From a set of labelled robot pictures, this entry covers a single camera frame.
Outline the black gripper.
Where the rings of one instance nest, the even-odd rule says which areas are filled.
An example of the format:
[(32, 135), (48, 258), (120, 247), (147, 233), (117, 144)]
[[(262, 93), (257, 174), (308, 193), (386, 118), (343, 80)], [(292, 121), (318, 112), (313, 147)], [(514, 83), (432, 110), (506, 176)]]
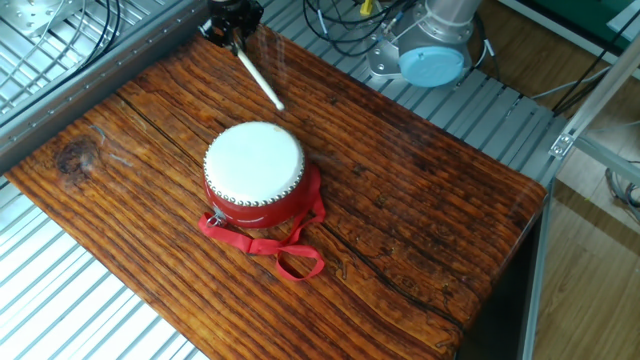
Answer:
[(257, 0), (208, 0), (207, 7), (211, 22), (199, 26), (201, 34), (214, 45), (231, 49), (233, 54), (245, 53), (245, 36), (257, 30), (264, 8)]

